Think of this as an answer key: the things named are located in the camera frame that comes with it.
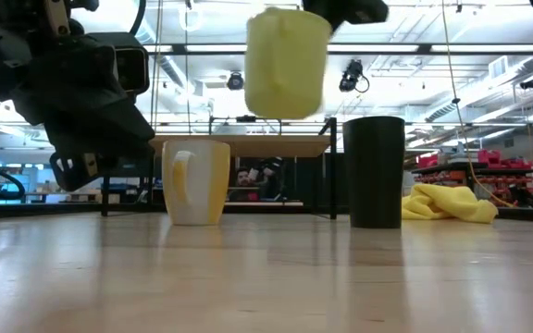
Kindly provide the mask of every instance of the yellow cloth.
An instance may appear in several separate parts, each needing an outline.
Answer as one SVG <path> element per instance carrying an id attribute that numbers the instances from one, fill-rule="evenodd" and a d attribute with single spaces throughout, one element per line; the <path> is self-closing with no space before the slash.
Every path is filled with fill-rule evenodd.
<path id="1" fill-rule="evenodd" d="M 403 219 L 457 217 L 467 222 L 491 223 L 498 213 L 494 204 L 477 200 L 466 186 L 417 184 L 411 195 L 403 197 Z"/>

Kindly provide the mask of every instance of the black cup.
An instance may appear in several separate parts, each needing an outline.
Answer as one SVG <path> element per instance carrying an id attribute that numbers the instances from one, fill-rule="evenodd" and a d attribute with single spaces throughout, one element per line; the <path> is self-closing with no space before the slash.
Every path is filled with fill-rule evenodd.
<path id="1" fill-rule="evenodd" d="M 362 117 L 344 123 L 351 226 L 400 228 L 404 120 Z"/>

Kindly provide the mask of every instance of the white mug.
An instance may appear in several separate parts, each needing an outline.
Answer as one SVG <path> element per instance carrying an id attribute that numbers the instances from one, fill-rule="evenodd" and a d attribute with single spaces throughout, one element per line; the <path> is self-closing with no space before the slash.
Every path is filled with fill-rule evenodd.
<path id="1" fill-rule="evenodd" d="M 229 145 L 209 140 L 165 142 L 162 179 L 172 224 L 217 224 L 228 195 Z"/>

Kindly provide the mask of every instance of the yellow cup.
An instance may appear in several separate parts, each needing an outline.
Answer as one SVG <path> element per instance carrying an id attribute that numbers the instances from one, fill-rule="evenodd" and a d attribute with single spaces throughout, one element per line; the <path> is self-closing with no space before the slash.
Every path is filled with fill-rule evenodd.
<path id="1" fill-rule="evenodd" d="M 300 119 L 322 101 L 330 24 L 301 10 L 271 7 L 248 21 L 244 83 L 248 109 Z"/>
<path id="2" fill-rule="evenodd" d="M 172 224 L 217 224 L 228 195 L 229 145 L 209 140 L 165 142 L 162 179 Z"/>

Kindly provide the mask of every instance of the wooden surface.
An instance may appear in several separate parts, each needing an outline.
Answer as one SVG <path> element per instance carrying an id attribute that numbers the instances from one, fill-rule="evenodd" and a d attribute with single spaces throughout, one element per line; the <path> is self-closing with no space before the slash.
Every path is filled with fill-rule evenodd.
<path id="1" fill-rule="evenodd" d="M 0 222 L 0 333 L 533 332 L 533 223 Z"/>
<path id="2" fill-rule="evenodd" d="M 162 154 L 168 140 L 212 140 L 229 144 L 238 157 L 317 157 L 330 146 L 328 135 L 158 135 L 150 143 L 156 155 Z"/>

